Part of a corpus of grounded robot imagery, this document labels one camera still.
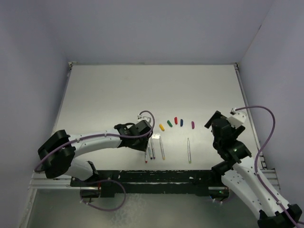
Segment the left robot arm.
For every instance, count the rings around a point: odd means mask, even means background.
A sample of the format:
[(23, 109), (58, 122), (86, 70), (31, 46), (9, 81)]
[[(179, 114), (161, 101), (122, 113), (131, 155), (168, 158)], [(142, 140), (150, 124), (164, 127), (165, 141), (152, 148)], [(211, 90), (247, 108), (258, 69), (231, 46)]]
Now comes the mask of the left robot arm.
[(97, 169), (91, 161), (82, 161), (79, 156), (121, 147), (144, 152), (152, 130), (145, 119), (137, 123), (117, 124), (110, 130), (93, 134), (71, 135), (59, 130), (39, 148), (40, 167), (48, 179), (68, 175), (86, 186), (93, 186), (99, 176)]

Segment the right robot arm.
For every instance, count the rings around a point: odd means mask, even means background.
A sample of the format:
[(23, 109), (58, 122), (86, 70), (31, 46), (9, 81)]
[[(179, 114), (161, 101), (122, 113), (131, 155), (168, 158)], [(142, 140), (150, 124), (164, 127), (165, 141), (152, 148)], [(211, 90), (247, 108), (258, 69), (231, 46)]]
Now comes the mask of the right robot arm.
[(232, 111), (225, 117), (216, 111), (205, 127), (213, 134), (213, 147), (223, 162), (212, 167), (212, 182), (225, 185), (252, 211), (260, 228), (295, 228), (302, 210), (290, 204), (270, 183), (249, 149), (238, 136), (245, 130), (247, 114)]

